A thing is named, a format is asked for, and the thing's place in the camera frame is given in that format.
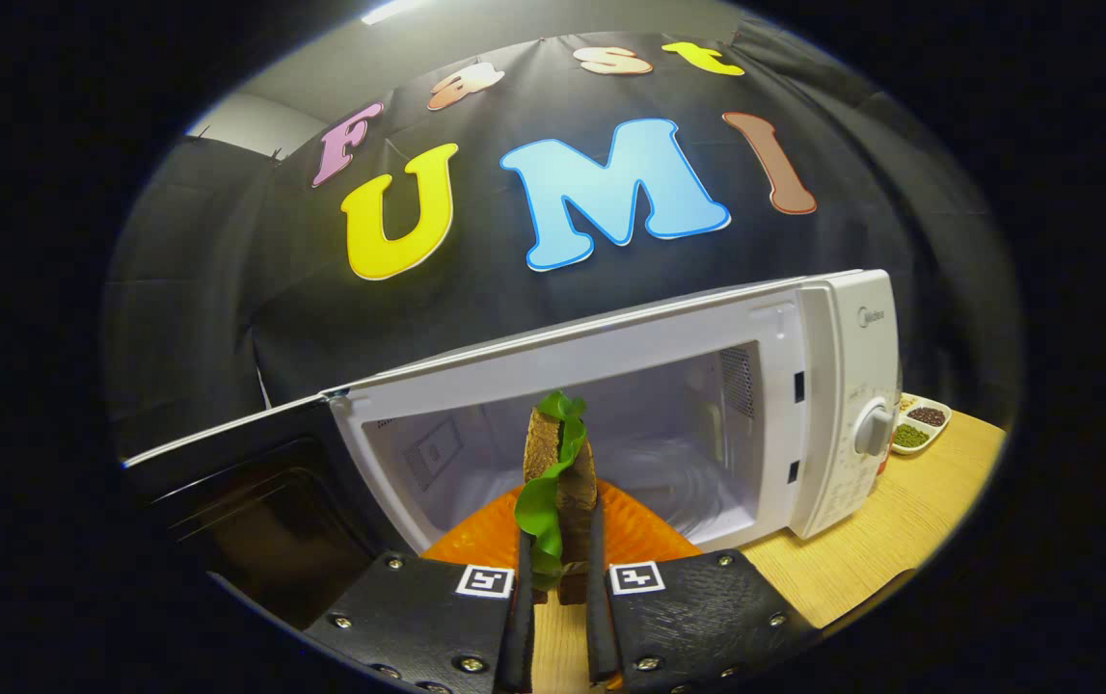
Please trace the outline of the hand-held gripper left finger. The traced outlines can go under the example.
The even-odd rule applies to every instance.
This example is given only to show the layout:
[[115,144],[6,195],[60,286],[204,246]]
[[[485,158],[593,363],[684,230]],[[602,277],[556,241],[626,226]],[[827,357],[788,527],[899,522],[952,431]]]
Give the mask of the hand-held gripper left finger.
[[526,693],[534,597],[519,494],[500,494],[421,555],[387,550],[305,634],[393,693]]

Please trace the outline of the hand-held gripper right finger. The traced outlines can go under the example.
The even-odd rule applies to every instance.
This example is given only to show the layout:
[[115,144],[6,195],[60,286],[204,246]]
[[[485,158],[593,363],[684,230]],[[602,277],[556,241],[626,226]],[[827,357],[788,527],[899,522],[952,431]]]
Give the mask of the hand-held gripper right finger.
[[740,550],[701,550],[602,480],[586,583],[589,680],[611,693],[735,693],[822,638]]

